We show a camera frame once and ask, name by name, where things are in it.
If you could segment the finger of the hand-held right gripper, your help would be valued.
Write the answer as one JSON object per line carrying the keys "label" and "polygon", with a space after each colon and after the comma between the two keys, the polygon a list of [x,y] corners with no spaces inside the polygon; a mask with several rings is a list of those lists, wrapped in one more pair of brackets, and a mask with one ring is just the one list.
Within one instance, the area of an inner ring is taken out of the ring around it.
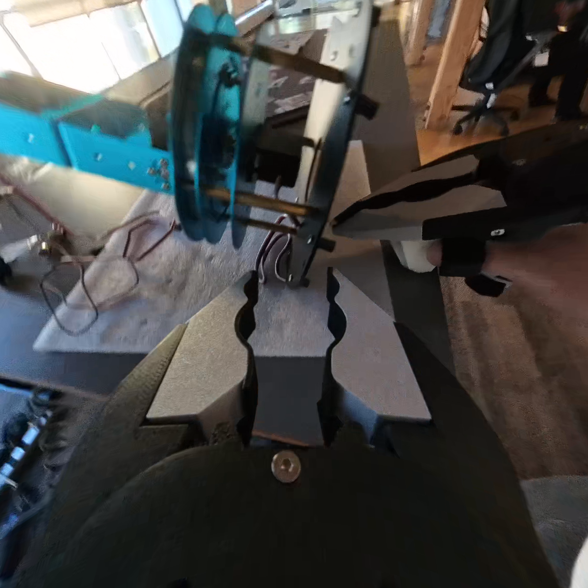
{"label": "finger of the hand-held right gripper", "polygon": [[360,240],[424,240],[424,221],[505,206],[501,192],[468,185],[422,202],[400,202],[387,208],[361,210],[347,220],[334,223],[332,233]]}
{"label": "finger of the hand-held right gripper", "polygon": [[352,203],[334,217],[332,224],[347,220],[364,209],[382,209],[400,202],[422,202],[453,188],[472,185],[478,167],[479,160],[467,155],[416,169]]}

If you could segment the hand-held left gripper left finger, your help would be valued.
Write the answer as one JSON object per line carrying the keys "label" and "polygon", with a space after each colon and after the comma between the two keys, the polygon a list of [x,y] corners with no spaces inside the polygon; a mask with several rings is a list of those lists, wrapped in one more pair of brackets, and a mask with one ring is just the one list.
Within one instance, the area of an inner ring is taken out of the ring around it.
{"label": "hand-held left gripper left finger", "polygon": [[248,271],[187,322],[146,423],[195,426],[207,443],[221,429],[251,442],[258,378],[249,343],[256,321],[258,274]]}

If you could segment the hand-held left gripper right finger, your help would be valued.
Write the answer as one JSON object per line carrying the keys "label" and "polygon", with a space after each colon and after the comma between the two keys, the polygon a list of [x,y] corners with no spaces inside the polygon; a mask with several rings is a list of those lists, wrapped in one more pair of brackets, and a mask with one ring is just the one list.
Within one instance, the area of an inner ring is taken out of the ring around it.
{"label": "hand-held left gripper right finger", "polygon": [[396,323],[335,268],[327,269],[327,328],[333,336],[322,381],[322,436],[331,445],[347,424],[378,443],[391,423],[432,421]]}

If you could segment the blue hobby robot arm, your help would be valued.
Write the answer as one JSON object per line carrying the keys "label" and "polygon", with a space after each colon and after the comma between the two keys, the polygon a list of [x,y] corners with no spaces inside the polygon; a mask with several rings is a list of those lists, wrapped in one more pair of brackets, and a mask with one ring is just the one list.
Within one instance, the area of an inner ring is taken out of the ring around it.
{"label": "blue hobby robot arm", "polygon": [[373,1],[334,18],[319,61],[254,39],[236,19],[197,5],[184,26],[171,79],[166,146],[145,104],[1,74],[1,154],[22,156],[173,195],[193,241],[239,248],[247,228],[286,234],[286,283],[307,287],[357,116],[379,104],[363,93]]}

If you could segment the dark grey desk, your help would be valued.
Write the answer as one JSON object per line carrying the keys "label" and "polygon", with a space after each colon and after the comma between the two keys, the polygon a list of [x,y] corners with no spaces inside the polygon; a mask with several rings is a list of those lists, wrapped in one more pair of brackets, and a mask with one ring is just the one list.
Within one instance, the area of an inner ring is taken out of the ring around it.
{"label": "dark grey desk", "polygon": [[[362,140],[372,189],[391,189],[385,180],[397,180],[420,163],[417,155],[415,119],[409,105],[409,83],[403,59],[400,25],[396,19],[381,21],[376,28],[377,48],[371,53],[368,90],[384,98],[384,113],[373,122],[358,123],[356,137]],[[269,315],[270,281],[259,287],[255,307],[256,330],[250,338],[256,357],[259,401],[254,433],[269,439],[294,440],[310,444],[321,438],[317,403],[321,397],[325,355],[332,340],[326,321],[327,268],[333,267],[373,305],[412,329],[430,351],[454,374],[454,360],[447,327],[442,290],[436,271],[415,273],[405,268],[394,249],[381,240],[338,238],[333,254],[320,252],[310,274],[307,289],[273,288],[277,309],[286,309],[286,300],[302,303],[304,296],[317,294],[318,317],[304,316],[304,335],[282,334],[277,317]],[[1,374],[13,379],[32,380],[56,387],[73,387],[93,393],[111,393],[134,368],[143,353],[82,353],[74,343],[73,353],[37,352],[32,348],[46,311],[40,303],[23,295],[1,295]]]}

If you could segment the person's right hand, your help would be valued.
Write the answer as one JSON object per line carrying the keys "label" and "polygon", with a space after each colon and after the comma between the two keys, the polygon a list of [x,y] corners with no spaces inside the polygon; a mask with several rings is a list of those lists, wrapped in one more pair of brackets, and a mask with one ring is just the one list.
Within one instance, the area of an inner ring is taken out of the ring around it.
{"label": "person's right hand", "polygon": [[530,242],[481,247],[475,275],[511,283],[549,305],[587,307],[587,224],[562,226]]}

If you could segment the grey foam sheet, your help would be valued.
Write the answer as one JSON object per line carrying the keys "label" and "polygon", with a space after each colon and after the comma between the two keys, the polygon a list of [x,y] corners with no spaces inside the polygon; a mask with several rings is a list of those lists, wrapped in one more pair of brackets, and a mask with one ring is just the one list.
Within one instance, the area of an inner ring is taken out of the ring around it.
{"label": "grey foam sheet", "polygon": [[[193,242],[175,232],[140,262],[139,283],[113,305],[102,306],[96,322],[83,334],[71,336],[92,320],[81,285],[60,305],[33,344],[37,352],[147,353],[173,328],[254,268],[265,232],[248,230],[242,246],[232,248],[225,231],[216,245]],[[337,238],[333,254],[316,254],[307,288],[291,289],[273,274],[275,252],[266,264],[267,281],[259,289],[256,329],[250,338],[257,356],[323,356],[332,342],[326,321],[327,268],[333,267],[393,317],[382,248],[379,241]]]}

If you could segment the black office chair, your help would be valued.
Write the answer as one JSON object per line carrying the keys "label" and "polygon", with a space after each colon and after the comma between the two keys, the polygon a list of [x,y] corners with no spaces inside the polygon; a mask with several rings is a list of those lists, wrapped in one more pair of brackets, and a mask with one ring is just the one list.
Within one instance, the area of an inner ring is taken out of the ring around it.
{"label": "black office chair", "polygon": [[499,134],[510,134],[509,122],[519,120],[521,110],[496,105],[499,95],[515,85],[520,74],[531,66],[557,33],[557,1],[486,1],[486,35],[479,50],[466,62],[459,88],[478,93],[474,105],[454,105],[452,111],[465,112],[452,129],[462,135],[468,126],[482,119],[492,122]]}

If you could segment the person's grey trouser leg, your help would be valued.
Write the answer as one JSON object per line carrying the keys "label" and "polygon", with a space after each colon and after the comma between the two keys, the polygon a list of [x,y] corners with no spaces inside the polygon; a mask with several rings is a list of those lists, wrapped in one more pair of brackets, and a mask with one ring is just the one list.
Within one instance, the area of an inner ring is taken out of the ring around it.
{"label": "person's grey trouser leg", "polygon": [[587,476],[520,482],[534,529],[560,587],[587,587]]}

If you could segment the large glass window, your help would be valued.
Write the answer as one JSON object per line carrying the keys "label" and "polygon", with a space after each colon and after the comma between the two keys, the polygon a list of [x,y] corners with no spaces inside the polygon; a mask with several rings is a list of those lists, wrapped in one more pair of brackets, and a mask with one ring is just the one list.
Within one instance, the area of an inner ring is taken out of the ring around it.
{"label": "large glass window", "polygon": [[194,1],[1,1],[1,75],[98,93],[179,45]]}

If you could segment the wooden post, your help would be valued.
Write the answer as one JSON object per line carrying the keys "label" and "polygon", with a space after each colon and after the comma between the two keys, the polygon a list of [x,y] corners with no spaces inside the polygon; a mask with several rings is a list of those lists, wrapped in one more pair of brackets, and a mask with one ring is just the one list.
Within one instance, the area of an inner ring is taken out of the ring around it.
{"label": "wooden post", "polygon": [[440,130],[449,120],[466,62],[478,32],[484,1],[455,1],[430,92],[424,128]]}
{"label": "wooden post", "polygon": [[405,64],[409,68],[419,65],[422,61],[435,2],[413,1],[405,46]]}

